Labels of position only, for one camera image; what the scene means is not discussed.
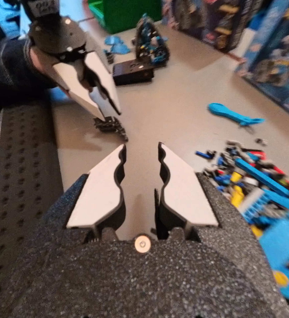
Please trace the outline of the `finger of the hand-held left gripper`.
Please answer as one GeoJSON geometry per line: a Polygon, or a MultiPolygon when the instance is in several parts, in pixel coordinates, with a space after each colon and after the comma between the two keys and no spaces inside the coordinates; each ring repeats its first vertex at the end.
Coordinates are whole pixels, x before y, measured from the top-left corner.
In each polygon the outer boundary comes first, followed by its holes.
{"type": "Polygon", "coordinates": [[[77,71],[73,65],[60,62],[53,65],[53,70],[63,81],[62,87],[72,100],[89,111],[94,117],[105,121],[99,106],[91,99],[89,91],[80,83],[77,71]]]}
{"type": "Polygon", "coordinates": [[[110,69],[107,69],[95,51],[87,53],[84,61],[87,69],[96,76],[100,91],[105,94],[115,112],[121,115],[118,93],[110,69]]]}

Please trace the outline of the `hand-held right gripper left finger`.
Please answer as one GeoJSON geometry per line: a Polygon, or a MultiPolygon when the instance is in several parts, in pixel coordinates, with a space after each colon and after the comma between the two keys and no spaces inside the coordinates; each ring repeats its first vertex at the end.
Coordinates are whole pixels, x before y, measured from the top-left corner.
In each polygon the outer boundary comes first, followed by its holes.
{"type": "Polygon", "coordinates": [[[123,224],[125,163],[126,145],[122,144],[87,173],[66,228],[118,229],[123,224]]]}

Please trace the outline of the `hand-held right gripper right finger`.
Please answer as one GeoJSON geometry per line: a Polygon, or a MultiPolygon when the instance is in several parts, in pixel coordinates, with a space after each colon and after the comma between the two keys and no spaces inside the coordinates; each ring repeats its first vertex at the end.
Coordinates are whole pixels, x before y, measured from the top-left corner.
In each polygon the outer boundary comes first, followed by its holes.
{"type": "Polygon", "coordinates": [[[160,193],[155,189],[155,226],[158,240],[166,240],[174,228],[181,228],[189,240],[199,240],[197,228],[217,229],[214,213],[198,174],[164,143],[158,143],[160,193]]]}

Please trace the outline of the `pile of plastic building pieces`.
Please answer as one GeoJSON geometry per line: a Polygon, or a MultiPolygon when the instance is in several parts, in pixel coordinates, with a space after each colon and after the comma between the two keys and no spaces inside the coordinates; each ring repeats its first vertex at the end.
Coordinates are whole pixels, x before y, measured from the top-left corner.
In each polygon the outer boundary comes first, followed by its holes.
{"type": "Polygon", "coordinates": [[[211,163],[202,171],[237,208],[258,239],[289,303],[289,180],[261,149],[228,140],[224,150],[195,151],[211,163]]]}

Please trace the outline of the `person's left forearm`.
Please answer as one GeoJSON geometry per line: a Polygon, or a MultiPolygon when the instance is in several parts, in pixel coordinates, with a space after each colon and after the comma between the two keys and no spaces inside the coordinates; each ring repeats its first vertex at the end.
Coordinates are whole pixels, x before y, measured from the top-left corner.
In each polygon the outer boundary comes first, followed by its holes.
{"type": "Polygon", "coordinates": [[[0,41],[0,112],[44,97],[56,84],[37,61],[31,41],[0,41]]]}

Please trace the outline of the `person's left hand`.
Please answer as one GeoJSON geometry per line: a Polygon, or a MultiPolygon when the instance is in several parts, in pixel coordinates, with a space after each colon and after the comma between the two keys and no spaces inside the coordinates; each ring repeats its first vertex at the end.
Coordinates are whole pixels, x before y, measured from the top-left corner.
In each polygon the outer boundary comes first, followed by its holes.
{"type": "Polygon", "coordinates": [[[51,81],[56,86],[58,86],[68,97],[70,97],[67,85],[54,68],[55,65],[59,64],[59,60],[56,57],[41,51],[36,46],[32,46],[30,48],[30,57],[33,65],[43,75],[51,79],[51,81]]]}

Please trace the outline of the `black control box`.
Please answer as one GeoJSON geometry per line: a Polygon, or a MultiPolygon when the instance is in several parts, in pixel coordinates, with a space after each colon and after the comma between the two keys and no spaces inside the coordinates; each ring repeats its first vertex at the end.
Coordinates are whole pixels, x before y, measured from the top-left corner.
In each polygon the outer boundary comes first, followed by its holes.
{"type": "Polygon", "coordinates": [[[150,62],[137,59],[114,64],[112,74],[116,86],[150,82],[155,76],[150,62]]]}

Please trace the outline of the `blue curved panel piece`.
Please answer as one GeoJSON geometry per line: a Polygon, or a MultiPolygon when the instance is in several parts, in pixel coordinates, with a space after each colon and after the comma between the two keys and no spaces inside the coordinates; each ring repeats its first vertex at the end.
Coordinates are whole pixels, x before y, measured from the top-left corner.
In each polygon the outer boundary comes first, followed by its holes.
{"type": "Polygon", "coordinates": [[[110,52],[112,54],[125,55],[131,52],[129,47],[124,41],[117,35],[110,35],[104,39],[104,44],[110,46],[110,52]]]}

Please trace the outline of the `blue tracked toy robot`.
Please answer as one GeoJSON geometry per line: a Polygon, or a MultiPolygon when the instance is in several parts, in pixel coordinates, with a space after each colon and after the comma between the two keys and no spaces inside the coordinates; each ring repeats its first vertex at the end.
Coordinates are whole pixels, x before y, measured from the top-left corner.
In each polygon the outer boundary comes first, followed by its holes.
{"type": "Polygon", "coordinates": [[[135,37],[131,40],[136,60],[149,62],[154,67],[166,66],[170,59],[166,41],[151,17],[143,14],[137,23],[135,37]]]}

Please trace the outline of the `green plastic bin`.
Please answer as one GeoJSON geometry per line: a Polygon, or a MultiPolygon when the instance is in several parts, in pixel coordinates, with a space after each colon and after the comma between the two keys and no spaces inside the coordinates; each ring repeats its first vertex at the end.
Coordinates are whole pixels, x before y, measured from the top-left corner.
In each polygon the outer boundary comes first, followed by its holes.
{"type": "Polygon", "coordinates": [[[161,0],[88,0],[88,7],[109,34],[120,33],[136,27],[143,14],[153,21],[161,20],[161,0]]]}

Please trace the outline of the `black studded pad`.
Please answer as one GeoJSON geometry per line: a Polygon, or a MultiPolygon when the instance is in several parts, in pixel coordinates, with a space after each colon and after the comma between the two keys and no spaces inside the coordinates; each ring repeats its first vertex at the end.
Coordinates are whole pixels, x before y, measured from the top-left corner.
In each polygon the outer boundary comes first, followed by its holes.
{"type": "Polygon", "coordinates": [[[0,131],[0,296],[27,237],[62,194],[48,102],[4,109],[0,131]]]}

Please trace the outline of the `blue plastic separator tool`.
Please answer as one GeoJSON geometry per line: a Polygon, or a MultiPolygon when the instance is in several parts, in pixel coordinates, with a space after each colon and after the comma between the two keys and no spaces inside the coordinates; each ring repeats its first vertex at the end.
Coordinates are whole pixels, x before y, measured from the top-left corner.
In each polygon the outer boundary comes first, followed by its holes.
{"type": "Polygon", "coordinates": [[[210,103],[208,105],[208,110],[210,111],[210,113],[216,116],[230,119],[238,123],[242,127],[257,125],[257,124],[261,124],[265,122],[265,119],[263,118],[251,118],[251,117],[244,116],[240,113],[230,110],[225,105],[220,103],[210,103]]]}

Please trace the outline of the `large robot kit box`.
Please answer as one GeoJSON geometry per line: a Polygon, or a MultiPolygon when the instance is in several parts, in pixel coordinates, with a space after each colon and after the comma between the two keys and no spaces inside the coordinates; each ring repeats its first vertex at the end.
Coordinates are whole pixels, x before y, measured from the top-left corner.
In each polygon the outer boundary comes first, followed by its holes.
{"type": "Polygon", "coordinates": [[[253,5],[252,0],[163,0],[162,23],[226,53],[239,45],[253,5]]]}

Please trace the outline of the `toy instruction booklet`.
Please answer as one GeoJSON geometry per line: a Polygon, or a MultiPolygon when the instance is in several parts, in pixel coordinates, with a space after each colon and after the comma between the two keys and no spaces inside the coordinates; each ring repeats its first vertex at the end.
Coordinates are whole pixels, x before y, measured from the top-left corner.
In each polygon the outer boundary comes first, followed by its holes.
{"type": "Polygon", "coordinates": [[[273,1],[235,72],[289,113],[289,1],[273,1]]]}

